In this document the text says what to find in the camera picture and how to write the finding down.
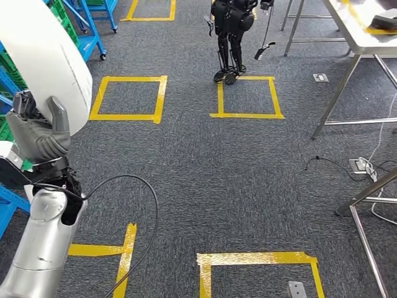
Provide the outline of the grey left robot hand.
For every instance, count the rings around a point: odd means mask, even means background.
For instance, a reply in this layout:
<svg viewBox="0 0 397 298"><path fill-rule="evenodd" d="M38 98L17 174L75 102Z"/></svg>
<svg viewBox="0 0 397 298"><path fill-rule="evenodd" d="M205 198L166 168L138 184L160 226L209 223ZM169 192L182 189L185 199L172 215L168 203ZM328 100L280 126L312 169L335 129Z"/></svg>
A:
<svg viewBox="0 0 397 298"><path fill-rule="evenodd" d="M30 91L15 93L13 107L5 116L19 149L33 164L66 156L71 145L67 111L55 96L46 105L52 115L49 121L36 106Z"/></svg>

